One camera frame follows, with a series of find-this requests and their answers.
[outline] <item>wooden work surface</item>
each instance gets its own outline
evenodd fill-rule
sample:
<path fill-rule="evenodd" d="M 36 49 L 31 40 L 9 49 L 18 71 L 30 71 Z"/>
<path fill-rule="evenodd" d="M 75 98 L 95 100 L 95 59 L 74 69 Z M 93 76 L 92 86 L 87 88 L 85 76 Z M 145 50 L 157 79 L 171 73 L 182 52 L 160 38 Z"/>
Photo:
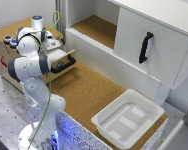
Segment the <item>wooden work surface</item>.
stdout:
<path fill-rule="evenodd" d="M 117 26 L 97 16 L 92 16 L 71 26 L 77 31 L 114 49 Z"/>
<path fill-rule="evenodd" d="M 5 35 L 11 35 L 15 38 L 16 30 L 21 26 L 30 27 L 30 21 L 30 18 L 27 18 L 1 28 L 0 41 L 3 42 Z M 79 61 L 77 61 L 74 69 L 52 81 L 52 93 L 66 99 L 67 104 L 64 111 L 114 150 L 117 150 L 117 148 L 98 133 L 96 126 L 91 122 L 91 118 L 123 92 L 125 92 L 125 89 Z M 164 114 L 131 150 L 139 150 L 166 119 L 167 115 Z"/>

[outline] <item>white robotic arm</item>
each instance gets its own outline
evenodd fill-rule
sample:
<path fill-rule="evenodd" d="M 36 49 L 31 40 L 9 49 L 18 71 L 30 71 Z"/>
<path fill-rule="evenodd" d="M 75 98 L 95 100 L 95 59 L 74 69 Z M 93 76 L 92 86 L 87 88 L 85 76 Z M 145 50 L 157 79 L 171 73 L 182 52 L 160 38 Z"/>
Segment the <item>white robotic arm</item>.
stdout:
<path fill-rule="evenodd" d="M 33 107 L 40 108 L 40 122 L 44 116 L 50 99 L 45 118 L 29 150 L 48 150 L 50 148 L 60 149 L 58 140 L 57 144 L 48 144 L 46 147 L 43 146 L 43 143 L 49 143 L 49 139 L 51 139 L 52 135 L 55 134 L 57 130 L 55 115 L 57 112 L 63 111 L 66 106 L 65 99 L 58 95 L 50 94 L 48 88 L 40 79 L 41 75 L 45 75 L 50 72 L 51 62 L 44 53 L 40 52 L 38 43 L 41 43 L 42 41 L 47 42 L 47 37 L 52 35 L 50 35 L 50 32 L 45 32 L 45 36 L 42 37 L 43 32 L 30 32 L 42 30 L 44 30 L 44 28 L 43 18 L 41 16 L 32 17 L 32 28 L 19 28 L 17 31 L 17 51 L 23 57 L 11 60 L 8 63 L 8 72 L 13 79 L 20 82 L 27 103 Z M 27 141 L 32 140 L 37 128 L 33 128 L 33 132 Z"/>

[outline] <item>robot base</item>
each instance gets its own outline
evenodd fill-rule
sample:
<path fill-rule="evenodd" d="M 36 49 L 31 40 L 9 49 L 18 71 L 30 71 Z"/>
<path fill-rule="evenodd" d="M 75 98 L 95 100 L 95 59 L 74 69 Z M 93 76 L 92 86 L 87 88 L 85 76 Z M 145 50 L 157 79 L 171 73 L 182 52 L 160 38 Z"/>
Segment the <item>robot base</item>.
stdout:
<path fill-rule="evenodd" d="M 39 124 L 39 122 L 34 122 L 33 126 L 36 127 L 38 124 Z M 31 135 L 32 132 L 33 132 L 33 129 L 32 129 L 31 124 L 26 126 L 20 132 L 19 137 L 18 137 L 18 150 L 43 150 L 43 146 L 41 146 L 41 144 L 35 145 L 33 142 L 32 142 L 32 145 L 30 146 L 30 148 L 28 149 L 28 147 L 30 145 L 30 141 L 28 140 L 28 138 L 29 138 L 29 136 Z M 58 149 L 60 149 L 60 147 L 62 147 L 62 145 L 63 145 L 64 139 L 63 139 L 63 137 L 60 137 L 60 134 L 59 134 L 58 137 L 57 137 L 58 138 Z"/>

